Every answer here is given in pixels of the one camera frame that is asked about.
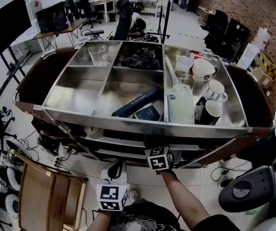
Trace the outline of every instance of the black t-shirt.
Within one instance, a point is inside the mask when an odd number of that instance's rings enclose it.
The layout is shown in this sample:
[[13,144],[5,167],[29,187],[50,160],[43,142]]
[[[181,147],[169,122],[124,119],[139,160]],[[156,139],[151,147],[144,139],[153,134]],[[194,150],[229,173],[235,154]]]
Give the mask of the black t-shirt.
[[[208,231],[220,225],[221,231],[239,231],[223,215],[215,215],[198,223],[193,231]],[[111,231],[179,231],[176,216],[164,207],[152,203],[139,203],[126,206],[115,213],[110,222]]]

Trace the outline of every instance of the black backpack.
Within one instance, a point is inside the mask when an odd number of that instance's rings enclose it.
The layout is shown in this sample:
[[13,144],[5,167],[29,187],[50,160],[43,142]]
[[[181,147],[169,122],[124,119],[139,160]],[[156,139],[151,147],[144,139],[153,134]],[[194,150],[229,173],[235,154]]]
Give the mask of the black backpack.
[[63,11],[58,11],[53,14],[53,23],[56,32],[60,32],[68,28],[66,23],[66,15]]

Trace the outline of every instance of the black cup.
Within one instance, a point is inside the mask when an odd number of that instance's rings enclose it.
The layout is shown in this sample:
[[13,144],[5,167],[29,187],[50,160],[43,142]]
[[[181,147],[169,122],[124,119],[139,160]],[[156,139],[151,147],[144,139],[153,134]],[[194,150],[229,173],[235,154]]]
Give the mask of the black cup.
[[209,100],[205,103],[200,124],[202,125],[215,125],[222,114],[222,109],[219,103],[213,100]]

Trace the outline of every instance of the blue box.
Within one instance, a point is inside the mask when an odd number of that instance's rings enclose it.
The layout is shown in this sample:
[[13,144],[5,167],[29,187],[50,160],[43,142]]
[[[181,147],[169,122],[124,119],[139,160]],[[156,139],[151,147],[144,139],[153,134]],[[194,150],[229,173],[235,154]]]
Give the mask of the blue box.
[[160,114],[153,105],[150,105],[134,113],[133,117],[140,120],[158,121],[160,119]]
[[161,87],[156,87],[113,112],[112,116],[129,117],[143,106],[160,97],[162,97],[162,89]]

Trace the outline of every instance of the wooden chair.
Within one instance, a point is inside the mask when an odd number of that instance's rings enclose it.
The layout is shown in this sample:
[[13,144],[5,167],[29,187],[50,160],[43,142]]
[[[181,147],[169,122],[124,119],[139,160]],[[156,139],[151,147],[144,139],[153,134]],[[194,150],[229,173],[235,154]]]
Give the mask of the wooden chair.
[[19,230],[78,229],[86,180],[35,163],[15,150],[11,152],[25,162],[19,194]]

